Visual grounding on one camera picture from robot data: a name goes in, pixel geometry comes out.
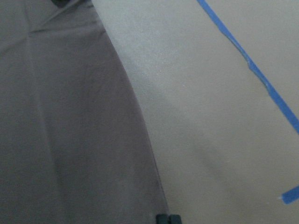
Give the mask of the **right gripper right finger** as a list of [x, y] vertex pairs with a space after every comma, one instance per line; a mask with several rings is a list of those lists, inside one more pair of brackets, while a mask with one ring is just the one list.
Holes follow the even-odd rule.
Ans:
[[180, 215], [170, 215], [170, 224], [181, 224], [181, 216]]

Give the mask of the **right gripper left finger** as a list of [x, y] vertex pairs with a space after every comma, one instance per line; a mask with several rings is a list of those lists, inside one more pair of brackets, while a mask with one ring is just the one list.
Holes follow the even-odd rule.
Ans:
[[167, 214], [156, 215], [156, 224], [170, 224], [170, 219]]

